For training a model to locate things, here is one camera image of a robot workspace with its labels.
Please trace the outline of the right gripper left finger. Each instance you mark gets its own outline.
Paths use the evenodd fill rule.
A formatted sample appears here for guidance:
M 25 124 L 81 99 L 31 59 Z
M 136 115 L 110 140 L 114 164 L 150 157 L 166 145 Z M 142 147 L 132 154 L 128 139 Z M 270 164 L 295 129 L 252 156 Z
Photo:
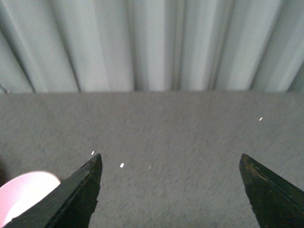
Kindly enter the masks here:
M 97 153 L 40 202 L 7 223 L 8 228 L 87 228 L 97 206 L 102 175 Z

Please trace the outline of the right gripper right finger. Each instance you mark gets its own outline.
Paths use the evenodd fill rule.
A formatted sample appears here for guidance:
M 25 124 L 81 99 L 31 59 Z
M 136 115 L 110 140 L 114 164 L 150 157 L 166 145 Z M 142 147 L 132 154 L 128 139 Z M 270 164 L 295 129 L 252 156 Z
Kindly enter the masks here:
M 239 171 L 247 197 L 261 228 L 302 228 L 304 192 L 247 154 Z

